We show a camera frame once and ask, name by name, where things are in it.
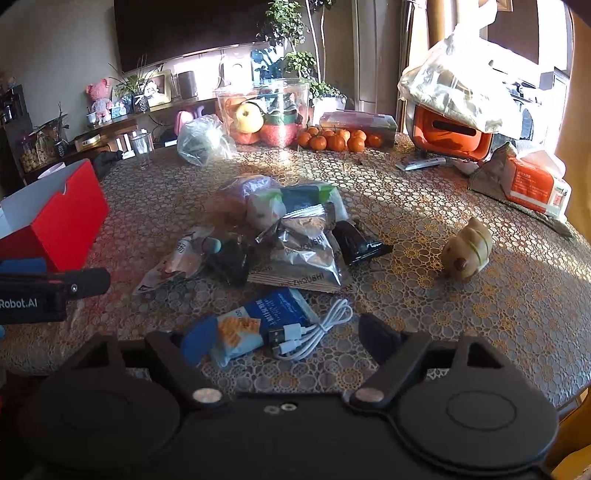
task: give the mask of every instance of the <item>usb connector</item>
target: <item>usb connector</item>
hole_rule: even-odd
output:
[[[298,348],[302,342],[300,340],[288,340],[286,342],[280,343],[273,349],[273,353],[275,355],[285,355],[287,353],[293,352],[296,348]]]
[[[269,330],[269,345],[276,347],[283,342],[299,340],[308,331],[308,328],[302,327],[299,323],[292,323],[291,325]]]

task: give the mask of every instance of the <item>ceramic pig figurine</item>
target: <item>ceramic pig figurine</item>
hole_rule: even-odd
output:
[[[456,280],[470,280],[488,264],[492,249],[491,233],[472,217],[460,232],[449,239],[441,252],[445,271]]]

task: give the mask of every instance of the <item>wall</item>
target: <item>wall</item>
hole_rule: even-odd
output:
[[[0,70],[22,83],[33,125],[69,114],[72,139],[86,124],[86,85],[117,64],[113,0],[20,0],[0,17]]]

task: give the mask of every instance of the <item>mug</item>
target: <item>mug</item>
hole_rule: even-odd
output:
[[[88,124],[93,127],[97,124],[96,121],[96,112],[92,112],[89,113],[88,115],[86,115],[86,121],[88,122]]]

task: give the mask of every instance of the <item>tissue box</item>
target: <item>tissue box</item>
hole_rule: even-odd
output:
[[[571,187],[544,168],[507,157],[501,175],[501,187],[512,202],[565,221],[564,211],[569,203]]]

